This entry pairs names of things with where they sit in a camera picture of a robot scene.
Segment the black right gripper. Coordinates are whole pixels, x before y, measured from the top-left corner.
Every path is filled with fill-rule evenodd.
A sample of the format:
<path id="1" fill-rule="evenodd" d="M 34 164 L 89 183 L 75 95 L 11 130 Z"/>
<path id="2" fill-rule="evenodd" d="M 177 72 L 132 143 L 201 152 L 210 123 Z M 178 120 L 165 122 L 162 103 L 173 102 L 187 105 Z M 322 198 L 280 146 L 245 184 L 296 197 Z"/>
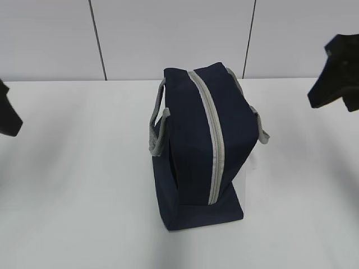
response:
<path id="1" fill-rule="evenodd" d="M 349 112 L 358 111 L 358 34 L 337 34 L 325 51 L 327 63 L 307 94 L 311 107 L 342 98 Z"/>

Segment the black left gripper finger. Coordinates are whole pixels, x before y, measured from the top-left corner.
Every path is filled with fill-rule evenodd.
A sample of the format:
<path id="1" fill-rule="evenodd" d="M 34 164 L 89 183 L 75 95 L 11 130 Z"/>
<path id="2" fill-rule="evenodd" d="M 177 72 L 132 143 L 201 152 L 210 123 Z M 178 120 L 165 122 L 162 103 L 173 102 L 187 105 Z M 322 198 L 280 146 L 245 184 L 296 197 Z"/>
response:
<path id="1" fill-rule="evenodd" d="M 7 94 L 9 88 L 1 80 L 1 134 L 16 137 L 22 127 L 23 121 L 11 105 Z"/>

